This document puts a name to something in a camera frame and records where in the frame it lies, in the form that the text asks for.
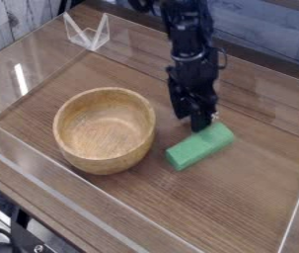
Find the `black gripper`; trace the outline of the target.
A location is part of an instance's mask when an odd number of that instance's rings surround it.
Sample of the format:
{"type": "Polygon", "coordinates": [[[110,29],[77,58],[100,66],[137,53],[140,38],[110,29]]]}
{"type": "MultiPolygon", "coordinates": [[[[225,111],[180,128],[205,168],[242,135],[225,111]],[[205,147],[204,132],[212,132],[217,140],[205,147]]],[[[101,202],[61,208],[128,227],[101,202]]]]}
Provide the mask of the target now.
{"type": "Polygon", "coordinates": [[[177,61],[166,68],[169,94],[176,116],[192,117],[192,130],[200,132],[213,122],[218,95],[214,82],[220,76],[220,52],[216,48],[201,58],[177,61]]]}

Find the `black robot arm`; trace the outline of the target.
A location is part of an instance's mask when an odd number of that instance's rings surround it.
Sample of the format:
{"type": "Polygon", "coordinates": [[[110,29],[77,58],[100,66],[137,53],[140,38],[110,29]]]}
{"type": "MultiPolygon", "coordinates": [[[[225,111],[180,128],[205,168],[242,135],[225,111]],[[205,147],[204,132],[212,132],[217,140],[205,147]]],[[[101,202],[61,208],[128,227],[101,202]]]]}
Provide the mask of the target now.
{"type": "Polygon", "coordinates": [[[220,76],[220,50],[213,47],[214,20],[208,0],[129,0],[141,13],[154,11],[172,42],[173,65],[166,67],[170,101],[177,117],[190,118],[192,130],[204,130],[217,114],[214,88],[220,76]]]}

